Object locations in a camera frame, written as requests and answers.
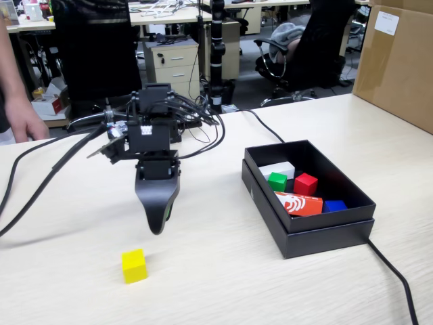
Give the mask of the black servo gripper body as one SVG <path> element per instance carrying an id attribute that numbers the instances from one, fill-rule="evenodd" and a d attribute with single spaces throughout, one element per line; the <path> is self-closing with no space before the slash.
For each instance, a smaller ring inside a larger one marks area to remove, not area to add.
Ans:
<path id="1" fill-rule="evenodd" d="M 170 129 L 166 123 L 128 124 L 129 156 L 134 156 L 137 179 L 177 179 L 178 152 L 170 148 Z"/>

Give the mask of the bare person hand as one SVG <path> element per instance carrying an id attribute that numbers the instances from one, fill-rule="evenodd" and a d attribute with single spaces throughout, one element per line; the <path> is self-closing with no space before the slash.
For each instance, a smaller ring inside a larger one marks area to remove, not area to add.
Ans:
<path id="1" fill-rule="evenodd" d="M 25 96 L 14 95 L 5 100 L 5 113 L 17 143 L 49 137 L 46 124 L 40 119 Z"/>

